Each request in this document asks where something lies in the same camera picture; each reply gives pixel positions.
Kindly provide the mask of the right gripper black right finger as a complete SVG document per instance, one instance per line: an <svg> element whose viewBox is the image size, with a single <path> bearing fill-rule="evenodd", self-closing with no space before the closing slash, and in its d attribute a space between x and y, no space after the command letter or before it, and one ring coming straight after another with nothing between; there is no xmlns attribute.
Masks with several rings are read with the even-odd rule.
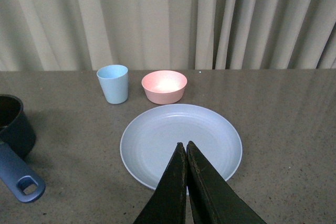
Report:
<svg viewBox="0 0 336 224"><path fill-rule="evenodd" d="M194 223L265 223L190 141L187 186Z"/></svg>

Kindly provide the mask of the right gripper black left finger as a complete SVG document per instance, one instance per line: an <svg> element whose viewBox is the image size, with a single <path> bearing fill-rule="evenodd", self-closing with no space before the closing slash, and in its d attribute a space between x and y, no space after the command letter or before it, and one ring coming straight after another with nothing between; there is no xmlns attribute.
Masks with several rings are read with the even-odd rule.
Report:
<svg viewBox="0 0 336 224"><path fill-rule="evenodd" d="M134 223L185 223L186 184L186 151L177 143L154 194Z"/></svg>

